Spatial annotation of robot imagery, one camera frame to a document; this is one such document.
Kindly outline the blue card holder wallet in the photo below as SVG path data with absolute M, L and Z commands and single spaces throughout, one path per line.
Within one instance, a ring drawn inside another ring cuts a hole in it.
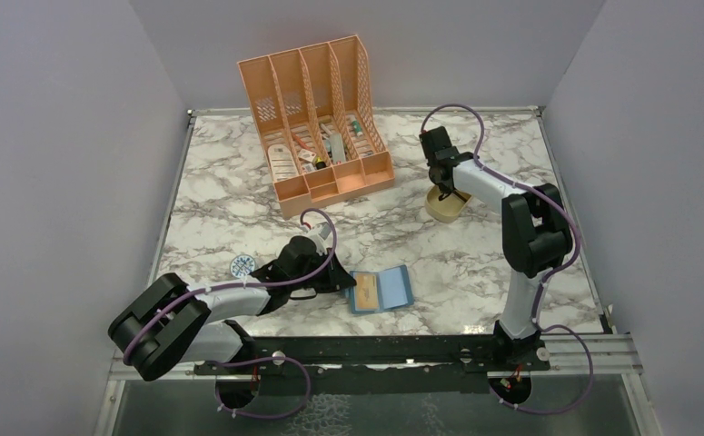
M 414 304 L 411 279 L 409 271 L 404 264 L 379 272 L 351 271 L 351 275 L 354 278 L 357 273 L 374 273 L 377 276 L 380 309 L 375 312 L 356 311 L 353 304 L 354 288 L 350 288 L 345 291 L 345 294 L 349 302 L 350 312 L 352 314 L 362 315 L 391 312 L 399 310 L 400 308 L 412 306 Z

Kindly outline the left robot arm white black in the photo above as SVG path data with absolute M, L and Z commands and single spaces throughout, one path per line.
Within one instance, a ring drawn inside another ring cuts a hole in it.
M 116 316 L 107 335 L 146 382 L 180 362 L 218 361 L 228 372 L 242 372 L 252 349 L 233 318 L 274 312 L 296 291 L 315 297 L 355 284 L 317 238 L 294 236 L 274 260 L 240 280 L 192 291 L 174 272 L 160 276 Z

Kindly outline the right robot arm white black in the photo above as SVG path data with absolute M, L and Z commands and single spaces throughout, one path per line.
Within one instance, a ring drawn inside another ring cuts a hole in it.
M 419 138 L 441 201 L 453 194 L 469 195 L 501 217 L 502 252 L 511 267 L 511 282 L 490 349 L 492 361 L 511 370 L 539 347 L 540 306 L 548 274 L 562 266 L 573 247 L 560 191 L 551 183 L 535 187 L 519 183 L 480 163 L 472 153 L 459 152 L 443 127 L 423 131 Z

